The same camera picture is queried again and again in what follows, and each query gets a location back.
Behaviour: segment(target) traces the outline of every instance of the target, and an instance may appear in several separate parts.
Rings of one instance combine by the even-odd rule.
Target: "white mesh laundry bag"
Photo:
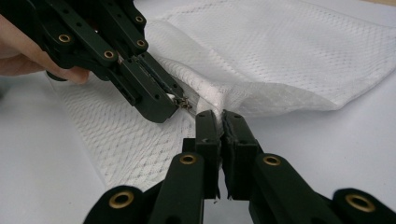
[[[148,51],[180,82],[193,112],[334,110],[396,67],[395,28],[298,0],[194,1],[147,19]],[[182,138],[194,136],[186,111],[151,123],[95,77],[53,85],[110,187],[149,188]]]

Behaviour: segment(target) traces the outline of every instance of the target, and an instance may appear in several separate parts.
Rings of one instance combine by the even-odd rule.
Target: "brass rivet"
[[[105,57],[109,58],[109,59],[113,58],[114,57],[113,51],[110,51],[110,50],[105,51]]]
[[[59,35],[59,40],[64,43],[68,43],[72,40],[70,35]]]
[[[262,159],[265,163],[268,165],[280,165],[280,159],[275,157],[275,156],[266,156],[264,159]]]
[[[115,209],[120,209],[128,206],[134,201],[134,194],[129,190],[124,190],[116,193],[108,201],[108,205]]]
[[[197,161],[197,158],[192,155],[185,155],[180,158],[180,162],[185,165],[191,165]]]
[[[375,205],[359,194],[348,194],[346,196],[346,202],[362,212],[371,213],[375,211]]]
[[[143,40],[138,40],[137,41],[137,45],[140,46],[140,47],[145,47],[146,46],[146,42],[143,41]]]
[[[139,16],[135,17],[134,19],[135,19],[136,21],[138,21],[138,22],[144,21],[143,18],[142,18],[142,17],[139,17]]]

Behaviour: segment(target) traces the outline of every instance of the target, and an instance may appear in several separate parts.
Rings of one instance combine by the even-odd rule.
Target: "white tabletop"
[[[161,7],[154,0],[136,2]],[[396,27],[396,7],[309,0]],[[265,152],[286,158],[317,192],[362,189],[396,210],[396,74],[339,111],[249,119]],[[44,74],[0,77],[0,223],[81,223],[106,190]],[[205,223],[252,223],[248,204],[205,204]]]

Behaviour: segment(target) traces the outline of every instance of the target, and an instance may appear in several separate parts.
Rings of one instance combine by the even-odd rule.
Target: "human hand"
[[[0,75],[18,76],[42,70],[77,84],[85,83],[90,72],[80,67],[59,67],[37,43],[0,15]]]

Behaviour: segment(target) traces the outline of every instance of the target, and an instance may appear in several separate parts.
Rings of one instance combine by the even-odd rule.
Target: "white surface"
[[[390,19],[395,7],[315,2],[396,26]],[[0,96],[0,223],[80,223],[105,187],[49,82],[0,77]],[[316,191],[331,197],[336,189],[363,189],[396,210],[395,96],[393,74],[339,111],[248,122],[264,151],[288,159]],[[206,223],[251,223],[245,203],[222,195],[219,203],[205,204]]]

